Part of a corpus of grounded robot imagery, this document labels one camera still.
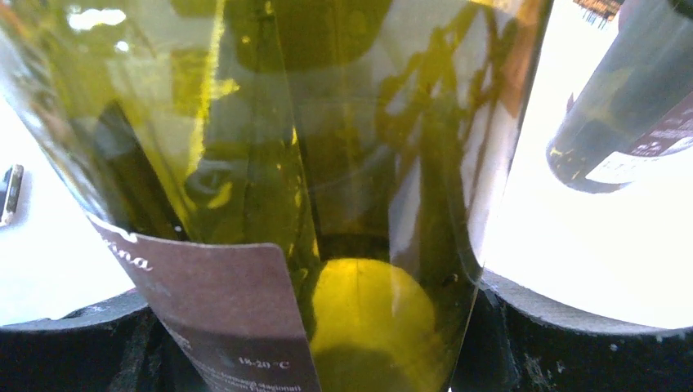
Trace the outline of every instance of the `white surface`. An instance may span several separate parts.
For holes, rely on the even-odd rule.
[[[555,2],[486,267],[594,314],[652,327],[689,327],[693,151],[663,158],[656,176],[613,194],[572,190],[546,163],[544,149],[568,97],[586,82],[572,78],[573,72],[594,69],[605,52],[603,42],[613,39],[616,21],[600,32],[581,16],[571,1]],[[585,29],[589,34],[581,33]]]
[[[50,318],[134,287],[31,135],[0,98],[0,171],[25,167],[14,224],[0,228],[0,325]]]

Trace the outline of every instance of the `white label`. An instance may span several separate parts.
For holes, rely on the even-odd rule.
[[[636,157],[614,151],[585,176],[603,184],[625,184],[636,180],[662,157]]]

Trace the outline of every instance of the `metal clip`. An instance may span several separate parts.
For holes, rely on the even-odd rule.
[[[0,226],[9,225],[17,212],[24,167],[12,165],[0,182]]]

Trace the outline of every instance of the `dark red label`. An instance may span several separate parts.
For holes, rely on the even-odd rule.
[[[626,152],[637,157],[675,154],[693,145],[693,93],[666,113]]]
[[[279,247],[183,243],[89,218],[212,390],[320,392]]]

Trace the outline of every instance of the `dark bottle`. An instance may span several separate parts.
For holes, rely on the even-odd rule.
[[[693,140],[693,20],[638,2],[546,150],[572,189],[611,193]]]

